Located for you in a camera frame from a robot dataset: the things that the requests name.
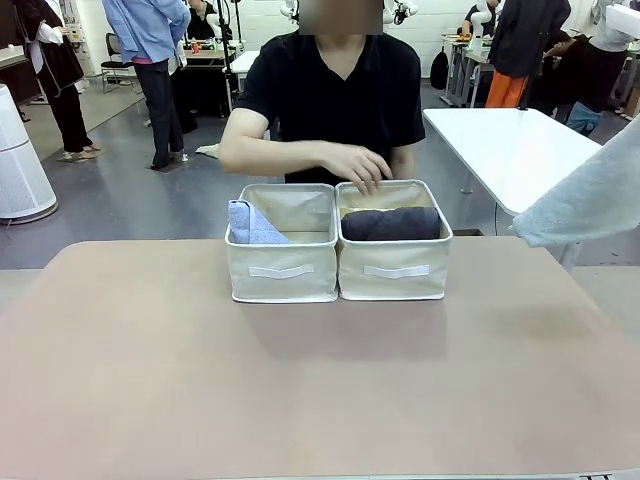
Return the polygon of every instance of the white cylindrical appliance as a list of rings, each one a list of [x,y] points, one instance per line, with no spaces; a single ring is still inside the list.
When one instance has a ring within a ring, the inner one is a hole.
[[[32,222],[57,207],[11,93],[0,84],[0,223]]]

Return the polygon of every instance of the black chair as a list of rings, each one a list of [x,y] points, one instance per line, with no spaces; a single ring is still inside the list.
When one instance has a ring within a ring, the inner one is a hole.
[[[129,85],[133,89],[134,92],[140,93],[140,89],[136,90],[135,81],[136,77],[132,77],[129,72],[129,67],[133,66],[133,63],[123,63],[122,61],[114,60],[114,55],[120,55],[120,43],[118,42],[118,37],[114,33],[107,33],[106,36],[107,41],[107,52],[109,53],[109,61],[102,62],[100,67],[102,68],[102,93],[109,93],[120,86],[121,81],[129,82]],[[107,77],[113,77],[115,80],[115,86],[107,90]]]

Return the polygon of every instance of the black folded cloth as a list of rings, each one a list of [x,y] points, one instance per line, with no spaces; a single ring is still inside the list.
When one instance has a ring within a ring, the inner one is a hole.
[[[435,240],[440,238],[440,216],[434,207],[362,210],[344,216],[342,235],[354,242]]]

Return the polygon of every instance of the white handle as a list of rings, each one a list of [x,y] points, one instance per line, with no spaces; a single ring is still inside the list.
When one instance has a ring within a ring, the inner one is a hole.
[[[396,270],[386,270],[378,267],[364,267],[364,274],[373,277],[388,278],[389,280],[397,280],[398,278],[407,277],[426,277],[431,273],[431,266],[417,265],[415,267],[398,268]]]
[[[287,268],[286,270],[275,270],[273,268],[249,267],[250,277],[273,278],[274,280],[285,280],[287,278],[299,277],[315,271],[312,264],[301,265],[299,267]]]

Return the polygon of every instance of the beige fabric basket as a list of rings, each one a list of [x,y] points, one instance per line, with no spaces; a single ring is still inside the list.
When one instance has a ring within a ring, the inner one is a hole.
[[[240,194],[292,245],[225,241],[233,299],[250,303],[331,302],[338,297],[334,189],[327,185],[249,185]]]
[[[453,232],[424,182],[382,182],[378,192],[362,196],[351,183],[336,187],[339,214],[338,281],[346,300],[435,300],[444,297]],[[358,210],[436,207],[439,240],[352,242],[342,235],[340,220]]]

